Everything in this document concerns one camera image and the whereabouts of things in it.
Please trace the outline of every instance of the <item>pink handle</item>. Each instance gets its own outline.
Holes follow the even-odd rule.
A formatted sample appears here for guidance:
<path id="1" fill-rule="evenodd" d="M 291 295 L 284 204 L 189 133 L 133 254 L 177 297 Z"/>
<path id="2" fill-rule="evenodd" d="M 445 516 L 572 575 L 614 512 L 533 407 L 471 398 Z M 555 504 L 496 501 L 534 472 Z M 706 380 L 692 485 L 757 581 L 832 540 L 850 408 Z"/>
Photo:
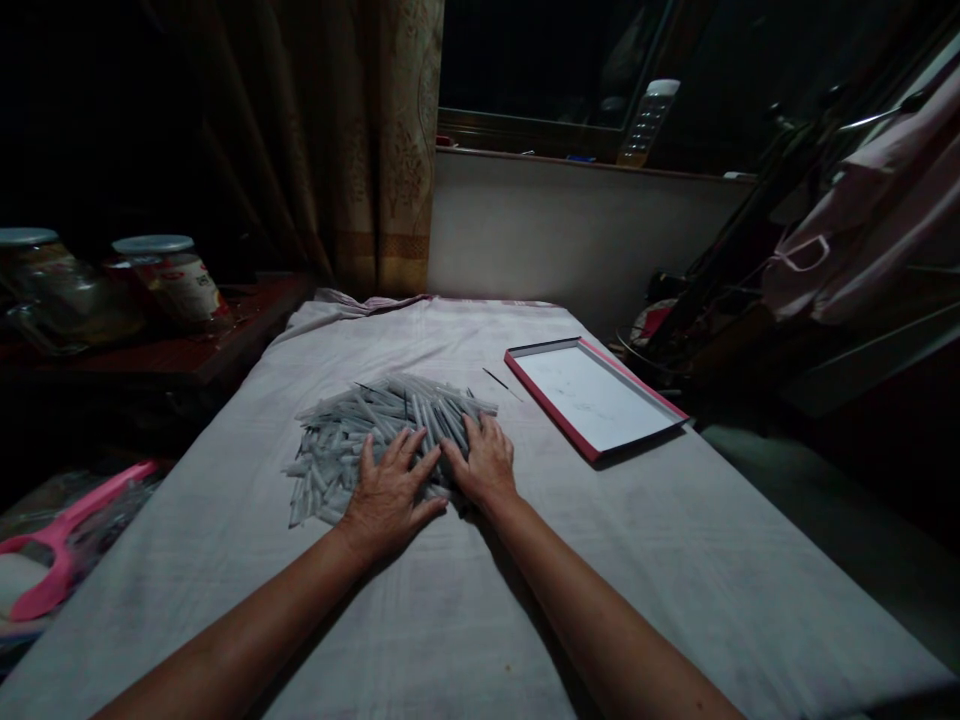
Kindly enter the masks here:
<path id="1" fill-rule="evenodd" d="M 131 482 L 139 482 L 157 471 L 153 460 L 145 460 L 114 475 L 93 492 L 60 513 L 57 519 L 43 530 L 30 535 L 18 535 L 0 543 L 0 554 L 16 552 L 29 541 L 44 543 L 53 550 L 53 567 L 39 585 L 27 590 L 10 610 L 14 622 L 33 620 L 46 615 L 67 597 L 73 581 L 73 558 L 67 550 L 67 538 L 88 517 L 105 508 Z"/>
<path id="2" fill-rule="evenodd" d="M 42 539 L 45 542 L 52 541 L 50 543 L 52 545 L 59 544 L 57 541 L 66 540 L 70 533 L 76 529 L 77 525 L 113 502 L 117 496 L 126 490 L 129 483 L 139 482 L 156 471 L 157 464 L 153 460 L 144 460 L 127 468 L 119 475 L 114 475 L 96 490 L 84 495 L 80 500 L 60 513 L 56 520 L 36 533 L 38 539 Z"/>

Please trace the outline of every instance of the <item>needle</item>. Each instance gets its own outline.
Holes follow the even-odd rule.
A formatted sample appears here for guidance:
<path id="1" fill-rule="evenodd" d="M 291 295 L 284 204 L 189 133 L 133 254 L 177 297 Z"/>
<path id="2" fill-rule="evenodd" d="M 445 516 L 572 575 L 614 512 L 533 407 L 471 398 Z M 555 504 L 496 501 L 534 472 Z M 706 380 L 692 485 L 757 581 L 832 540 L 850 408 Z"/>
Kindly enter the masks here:
<path id="1" fill-rule="evenodd" d="M 505 384 L 500 378 L 498 378 L 496 375 L 494 375 L 492 372 L 490 372 L 490 371 L 487 370 L 486 368 L 483 368 L 483 371 L 484 371 L 487 375 L 489 375 L 490 377 L 492 377 L 494 380 L 496 380 L 498 383 L 500 383 L 501 385 L 503 385 L 504 389 L 505 389 L 508 393 L 510 393 L 511 395 L 513 395 L 517 400 L 519 400 L 520 402 L 523 402 L 523 398 L 520 397 L 519 395 L 517 395 L 513 390 L 511 390 L 510 388 L 508 388 L 508 387 L 506 386 L 506 384 Z"/>

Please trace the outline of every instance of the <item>white bed sheet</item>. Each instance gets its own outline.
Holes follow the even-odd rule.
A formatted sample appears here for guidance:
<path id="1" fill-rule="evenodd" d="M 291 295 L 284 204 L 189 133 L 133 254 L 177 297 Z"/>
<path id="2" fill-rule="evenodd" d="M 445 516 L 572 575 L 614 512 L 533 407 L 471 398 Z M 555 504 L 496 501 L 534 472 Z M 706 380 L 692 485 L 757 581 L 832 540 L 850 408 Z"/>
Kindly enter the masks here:
<path id="1" fill-rule="evenodd" d="M 565 310 L 435 299 L 362 317 L 313 302 L 292 324 L 0 687 L 0 717 L 89 716 L 326 532 L 287 529 L 294 415 L 398 370 L 497 401 L 520 492 L 748 717 L 836 715 L 952 682 L 692 431 L 593 470 L 502 361 L 592 340 Z M 573 716 L 582 687 L 565 686 L 501 567 L 476 526 L 440 518 L 360 589 L 265 715 Z"/>

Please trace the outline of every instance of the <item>brown curtain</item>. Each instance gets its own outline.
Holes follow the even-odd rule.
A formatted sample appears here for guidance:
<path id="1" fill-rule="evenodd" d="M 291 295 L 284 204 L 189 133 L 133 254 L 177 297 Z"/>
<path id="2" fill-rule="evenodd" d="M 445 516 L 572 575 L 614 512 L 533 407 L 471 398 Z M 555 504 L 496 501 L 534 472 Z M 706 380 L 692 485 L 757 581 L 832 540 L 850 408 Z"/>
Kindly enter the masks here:
<path id="1" fill-rule="evenodd" d="M 235 207 L 358 297 L 427 279 L 443 0 L 144 0 Z"/>

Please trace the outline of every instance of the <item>hand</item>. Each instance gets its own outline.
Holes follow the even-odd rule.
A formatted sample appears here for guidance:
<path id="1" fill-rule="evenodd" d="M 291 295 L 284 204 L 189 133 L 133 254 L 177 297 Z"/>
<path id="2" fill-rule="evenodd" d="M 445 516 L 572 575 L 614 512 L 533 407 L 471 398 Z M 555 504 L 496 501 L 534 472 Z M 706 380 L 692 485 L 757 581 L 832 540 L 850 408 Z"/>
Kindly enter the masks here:
<path id="1" fill-rule="evenodd" d="M 360 480 L 337 529 L 365 564 L 402 550 L 447 506 L 443 498 L 413 504 L 417 491 L 440 459 L 440 448 L 434 448 L 410 469 L 413 454 L 426 434 L 425 428 L 413 435 L 404 428 L 390 443 L 379 465 L 373 461 L 373 436 L 367 435 L 363 441 Z"/>
<path id="2" fill-rule="evenodd" d="M 489 514 L 491 504 L 517 496 L 513 479 L 513 443 L 489 415 L 480 415 L 482 431 L 469 415 L 463 416 L 463 424 L 470 444 L 469 462 L 463 459 L 460 448 L 453 441 L 443 439 L 440 444 L 453 468 L 457 485 L 464 495 Z"/>

